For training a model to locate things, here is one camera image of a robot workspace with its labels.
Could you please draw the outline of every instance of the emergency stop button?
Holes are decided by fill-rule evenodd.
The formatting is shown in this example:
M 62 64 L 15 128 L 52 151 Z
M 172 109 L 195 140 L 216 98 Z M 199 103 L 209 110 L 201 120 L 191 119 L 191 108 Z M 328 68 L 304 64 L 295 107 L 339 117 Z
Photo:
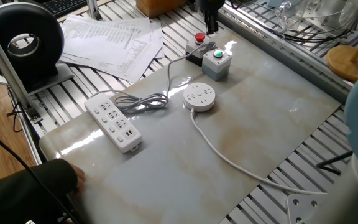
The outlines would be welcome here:
M 202 43 L 202 41 L 204 41 L 204 39 L 205 39 L 205 34 L 203 34 L 203 33 L 198 33 L 198 34 L 196 34 L 196 41 L 198 42 L 198 43 Z

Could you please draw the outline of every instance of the person's hand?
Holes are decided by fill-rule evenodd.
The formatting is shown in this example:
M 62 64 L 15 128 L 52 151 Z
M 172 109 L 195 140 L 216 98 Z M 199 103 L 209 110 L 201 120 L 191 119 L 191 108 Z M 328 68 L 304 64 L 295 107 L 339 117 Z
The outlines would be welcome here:
M 84 191 L 85 173 L 76 165 L 70 165 L 75 171 L 75 174 L 77 175 L 77 186 L 75 187 L 75 190 L 71 192 L 71 194 L 73 194 L 74 196 L 80 196 Z

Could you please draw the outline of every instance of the stack of paper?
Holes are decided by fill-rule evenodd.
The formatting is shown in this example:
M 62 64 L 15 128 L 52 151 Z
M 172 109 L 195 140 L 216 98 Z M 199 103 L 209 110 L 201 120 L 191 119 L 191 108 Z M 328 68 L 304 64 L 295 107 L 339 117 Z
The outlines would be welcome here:
M 161 23 L 149 18 L 96 21 L 69 15 L 62 24 L 61 61 L 137 82 L 154 58 L 164 57 Z

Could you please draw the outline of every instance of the marble board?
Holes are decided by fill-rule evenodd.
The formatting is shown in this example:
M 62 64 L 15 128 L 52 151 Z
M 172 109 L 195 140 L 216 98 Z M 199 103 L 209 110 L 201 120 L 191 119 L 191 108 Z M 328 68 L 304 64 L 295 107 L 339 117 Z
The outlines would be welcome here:
M 213 37 L 232 54 L 218 82 L 182 60 L 171 66 L 166 109 L 127 114 L 143 142 L 122 154 L 84 113 L 47 133 L 48 159 L 64 158 L 86 173 L 74 203 L 89 223 L 219 223 L 259 182 L 222 161 L 205 143 L 183 106 L 193 82 L 211 85 L 216 104 L 196 115 L 214 146 L 245 169 L 266 177 L 339 103 L 280 62 L 225 29 Z M 164 92 L 167 68 L 130 86 L 137 96 Z

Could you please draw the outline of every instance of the wooden base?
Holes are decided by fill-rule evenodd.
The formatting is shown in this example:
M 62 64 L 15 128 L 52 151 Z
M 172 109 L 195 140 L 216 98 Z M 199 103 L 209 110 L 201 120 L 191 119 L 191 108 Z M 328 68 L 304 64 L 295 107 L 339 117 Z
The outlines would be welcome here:
M 349 81 L 356 82 L 358 80 L 358 58 L 352 63 L 351 57 L 357 48 L 350 46 L 333 47 L 327 53 L 327 64 L 329 68 L 337 75 Z

